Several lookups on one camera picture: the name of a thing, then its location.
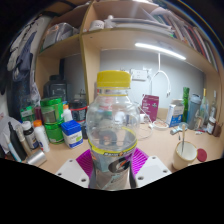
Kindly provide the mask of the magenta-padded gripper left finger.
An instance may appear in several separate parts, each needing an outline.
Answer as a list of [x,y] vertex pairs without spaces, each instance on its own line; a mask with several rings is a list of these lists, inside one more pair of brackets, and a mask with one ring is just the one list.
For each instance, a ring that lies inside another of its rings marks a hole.
[[86,150],[76,159],[68,159],[56,175],[84,188],[95,187],[95,174],[91,151]]

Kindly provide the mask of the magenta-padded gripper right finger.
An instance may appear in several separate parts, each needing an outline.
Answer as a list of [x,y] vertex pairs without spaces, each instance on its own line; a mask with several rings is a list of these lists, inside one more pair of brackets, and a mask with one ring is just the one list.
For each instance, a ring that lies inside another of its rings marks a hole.
[[130,171],[132,189],[146,186],[170,174],[171,171],[157,156],[148,156],[139,148],[135,150]]

